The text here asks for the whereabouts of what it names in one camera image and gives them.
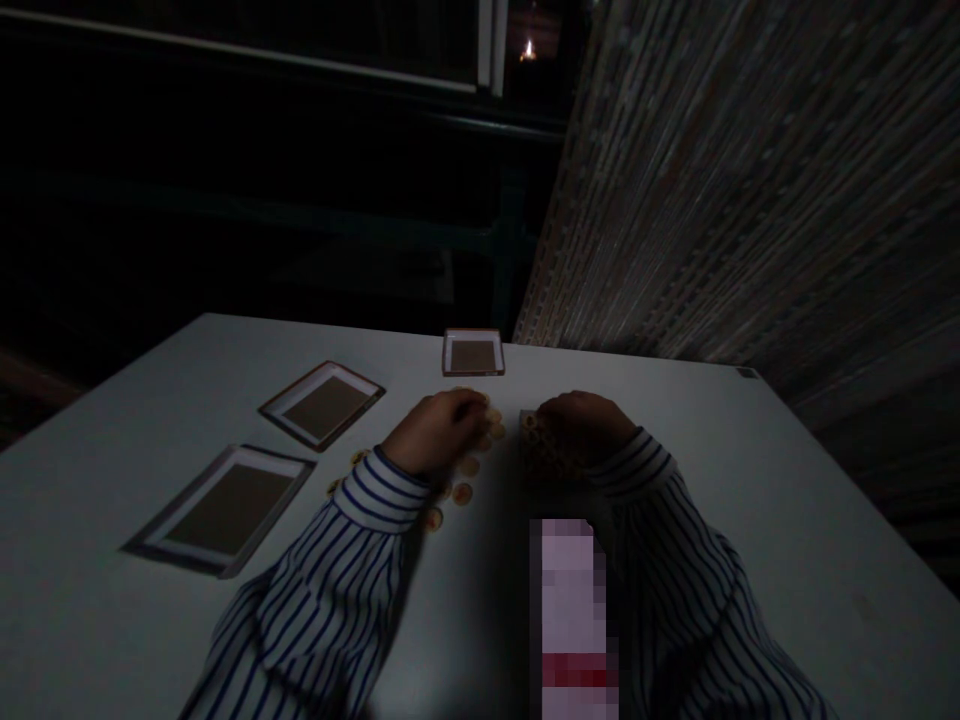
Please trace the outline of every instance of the hand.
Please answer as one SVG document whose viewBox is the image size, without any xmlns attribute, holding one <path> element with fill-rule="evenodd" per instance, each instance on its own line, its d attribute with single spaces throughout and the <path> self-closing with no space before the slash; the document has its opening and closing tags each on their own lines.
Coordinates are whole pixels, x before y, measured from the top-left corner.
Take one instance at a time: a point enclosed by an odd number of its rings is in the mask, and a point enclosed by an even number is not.
<svg viewBox="0 0 960 720">
<path fill-rule="evenodd" d="M 439 470 L 466 452 L 487 429 L 487 405 L 473 390 L 428 395 L 408 414 L 380 450 L 410 475 Z"/>
<path fill-rule="evenodd" d="M 581 390 L 547 400 L 537 418 L 587 466 L 613 455 L 637 429 L 615 402 Z"/>
</svg>

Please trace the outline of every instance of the blue and white stripes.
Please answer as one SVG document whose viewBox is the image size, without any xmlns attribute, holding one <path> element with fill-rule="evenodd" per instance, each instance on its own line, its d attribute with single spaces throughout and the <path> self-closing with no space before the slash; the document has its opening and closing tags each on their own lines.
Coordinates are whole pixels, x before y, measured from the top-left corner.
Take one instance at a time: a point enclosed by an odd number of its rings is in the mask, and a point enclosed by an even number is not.
<svg viewBox="0 0 960 720">
<path fill-rule="evenodd" d="M 624 638 L 638 666 L 621 698 L 637 717 L 835 717 L 767 633 L 740 558 L 649 433 L 588 478 L 614 504 L 614 557 L 639 628 Z"/>
<path fill-rule="evenodd" d="M 398 533 L 408 530 L 430 494 L 430 488 L 394 467 L 379 447 L 347 476 L 334 504 L 371 530 Z"/>
<path fill-rule="evenodd" d="M 409 529 L 429 488 L 379 448 L 214 631 L 182 718 L 354 717 L 376 680 Z"/>
<path fill-rule="evenodd" d="M 633 662 L 621 676 L 629 716 L 835 717 L 767 634 L 740 558 L 649 433 L 638 429 L 587 477 L 614 506 L 632 612 L 632 637 L 620 639 Z M 379 448 L 365 458 L 276 565 L 241 588 L 181 717 L 359 715 L 383 661 L 403 533 L 428 496 Z"/>
<path fill-rule="evenodd" d="M 587 479 L 617 505 L 633 502 L 661 486 L 677 469 L 677 461 L 643 428 L 627 445 L 600 465 L 587 470 Z"/>
</svg>

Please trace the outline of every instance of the table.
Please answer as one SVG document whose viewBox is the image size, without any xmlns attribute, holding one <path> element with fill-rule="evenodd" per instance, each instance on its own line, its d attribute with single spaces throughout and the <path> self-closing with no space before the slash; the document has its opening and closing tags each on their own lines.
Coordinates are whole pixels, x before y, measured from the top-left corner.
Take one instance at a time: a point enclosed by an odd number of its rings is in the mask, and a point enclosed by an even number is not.
<svg viewBox="0 0 960 720">
<path fill-rule="evenodd" d="M 0 455 L 4 716 L 176 717 L 233 593 L 295 539 L 350 455 L 423 395 L 463 383 L 441 377 L 441 343 L 205 315 Z M 505 376 L 469 384 L 508 423 L 576 387 L 614 398 L 671 450 L 704 516 L 742 555 L 772 634 L 841 716 L 955 716 L 960 603 L 762 380 L 698 363 L 515 345 L 504 354 Z M 316 456 L 238 578 L 117 552 L 228 443 L 313 457 L 256 408 L 328 359 L 387 394 Z M 375 717 L 472 716 L 516 700 L 502 658 L 522 629 L 496 623 L 526 603 L 498 582 L 500 561 L 520 555 L 512 531 L 498 529 L 513 497 L 510 430 L 484 460 L 473 502 L 424 539 Z"/>
</svg>

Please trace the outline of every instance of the curtain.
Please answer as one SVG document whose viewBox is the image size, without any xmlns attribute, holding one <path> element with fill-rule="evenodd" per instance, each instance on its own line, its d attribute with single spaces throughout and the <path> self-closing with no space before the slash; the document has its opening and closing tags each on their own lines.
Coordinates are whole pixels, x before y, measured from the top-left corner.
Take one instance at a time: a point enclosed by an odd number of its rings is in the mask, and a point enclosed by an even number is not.
<svg viewBox="0 0 960 720">
<path fill-rule="evenodd" d="M 514 341 L 758 370 L 960 586 L 954 2 L 612 0 Z"/>
</svg>

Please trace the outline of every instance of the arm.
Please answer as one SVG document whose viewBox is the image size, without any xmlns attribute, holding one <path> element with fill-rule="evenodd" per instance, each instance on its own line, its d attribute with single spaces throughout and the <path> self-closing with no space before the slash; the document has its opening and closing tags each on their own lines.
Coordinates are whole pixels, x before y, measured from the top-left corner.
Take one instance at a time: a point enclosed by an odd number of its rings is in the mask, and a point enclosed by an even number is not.
<svg viewBox="0 0 960 720">
<path fill-rule="evenodd" d="M 767 633 L 740 557 L 700 517 L 671 455 L 598 396 L 559 411 L 567 432 L 590 424 L 579 433 L 593 461 L 587 477 L 613 506 L 614 556 L 633 610 L 631 686 L 621 688 L 631 704 L 651 716 L 834 717 Z"/>
<path fill-rule="evenodd" d="M 483 423 L 477 393 L 424 398 L 280 560 L 240 589 L 181 718 L 359 714 L 383 661 L 403 534 L 431 495 L 415 475 L 449 464 Z"/>
</svg>

